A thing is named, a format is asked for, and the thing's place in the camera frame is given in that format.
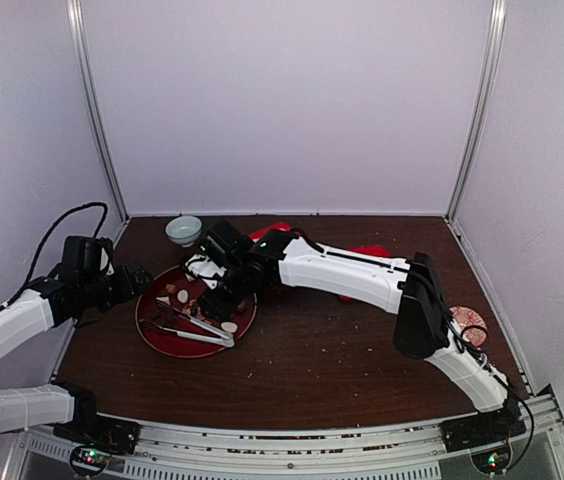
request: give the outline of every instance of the white wall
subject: white wall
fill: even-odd
[[[21,284],[56,217],[89,200],[113,204],[80,82],[65,4],[0,1],[0,303]],[[59,260],[64,236],[91,234],[98,215],[67,220],[37,272]],[[115,235],[119,227],[113,212],[102,233]],[[48,381],[65,331],[33,339],[0,363],[0,387]],[[0,438],[0,468],[9,440]]]
[[[85,0],[127,207],[436,213],[489,0]]]
[[[564,1],[510,2],[459,223],[564,411]]]

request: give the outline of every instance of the bowl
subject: bowl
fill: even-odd
[[[182,216],[171,220],[165,230],[173,243],[190,247],[202,232],[202,221],[197,217]]]

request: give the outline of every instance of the wooden table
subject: wooden table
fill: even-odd
[[[154,274],[192,251],[164,234],[166,218],[135,218],[116,262],[139,260]],[[216,218],[204,218],[209,227]],[[489,356],[521,384],[489,304],[441,218],[229,218],[247,233],[277,221],[342,248],[383,245],[392,256],[431,255],[450,306],[477,310],[493,342]],[[251,330],[235,348],[197,360],[151,349],[135,326],[135,301],[78,329],[60,369],[96,392],[99,411],[136,419],[218,428],[309,429],[373,426],[473,411],[469,399],[435,367],[392,346],[395,317],[335,295],[293,289],[261,300]]]

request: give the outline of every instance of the tongs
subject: tongs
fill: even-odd
[[[219,328],[216,328],[213,325],[209,325],[208,323],[200,320],[199,318],[195,318],[195,317],[192,317],[191,315],[187,315],[186,313],[182,312],[181,310],[178,310],[174,306],[172,306],[172,305],[170,305],[166,302],[163,302],[161,300],[156,300],[156,304],[158,305],[158,307],[168,308],[172,313],[176,314],[178,317],[180,317],[184,320],[187,320],[188,322],[195,325],[196,327],[199,327],[203,330],[206,330],[207,332],[212,333],[215,336],[200,335],[198,333],[191,333],[191,332],[185,332],[185,331],[182,331],[182,330],[176,330],[174,328],[164,327],[162,325],[158,325],[155,322],[151,322],[151,321],[147,321],[147,320],[141,320],[140,323],[142,325],[146,325],[150,328],[154,328],[154,329],[156,329],[160,332],[171,333],[171,334],[177,335],[180,338],[188,338],[189,340],[196,340],[198,342],[203,342],[203,343],[212,343],[214,345],[219,345],[221,347],[227,347],[227,348],[231,348],[231,347],[235,346],[235,340],[234,340],[232,334],[227,333],[224,330],[220,330]]]

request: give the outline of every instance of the round red tray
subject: round red tray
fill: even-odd
[[[155,299],[157,297],[169,297],[171,305],[179,310],[182,310],[185,305],[178,301],[177,294],[169,294],[166,290],[167,285],[174,285],[176,292],[185,289],[189,294],[189,302],[196,300],[207,289],[206,284],[202,280],[188,281],[184,271],[180,267],[174,267],[166,272],[160,274],[151,285],[148,292],[140,297],[135,308],[135,324],[142,339],[148,343],[152,348],[158,352],[164,353],[171,357],[176,358],[201,358],[214,353],[221,352],[227,347],[214,345],[211,343],[199,342],[187,338],[180,338],[177,335],[160,332],[147,328],[140,323],[140,320],[150,320],[160,323],[169,328],[177,330],[197,333],[200,335],[212,336],[213,334],[192,325],[187,320],[175,319],[174,316],[169,315],[157,309]],[[257,311],[257,298],[255,295],[246,301],[246,308],[242,312],[236,312],[231,321],[238,326],[238,330],[233,334],[235,342],[237,342],[247,332]],[[213,322],[213,326],[219,328],[218,322]]]

